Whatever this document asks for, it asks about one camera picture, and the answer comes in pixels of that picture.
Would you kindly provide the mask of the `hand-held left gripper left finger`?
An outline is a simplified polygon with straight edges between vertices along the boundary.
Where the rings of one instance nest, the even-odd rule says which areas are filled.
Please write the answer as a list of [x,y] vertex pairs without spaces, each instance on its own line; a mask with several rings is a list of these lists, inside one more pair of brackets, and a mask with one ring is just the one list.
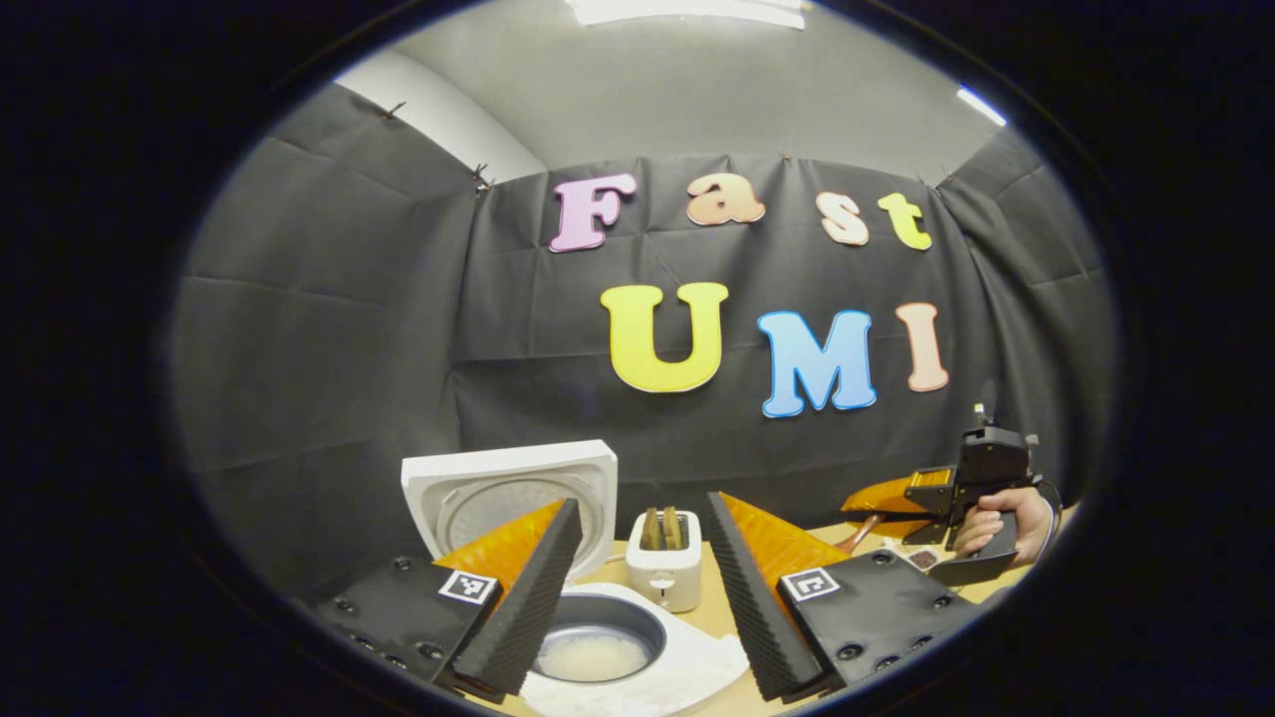
[[310,591],[333,635],[409,683],[499,704],[521,690],[583,538],[560,499],[446,555],[400,554]]

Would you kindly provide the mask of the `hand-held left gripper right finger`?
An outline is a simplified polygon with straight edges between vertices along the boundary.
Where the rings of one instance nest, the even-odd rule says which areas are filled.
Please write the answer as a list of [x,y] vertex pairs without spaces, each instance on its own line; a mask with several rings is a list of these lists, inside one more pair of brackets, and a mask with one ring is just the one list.
[[850,558],[724,492],[708,495],[705,519],[765,700],[870,693],[986,612],[898,552]]

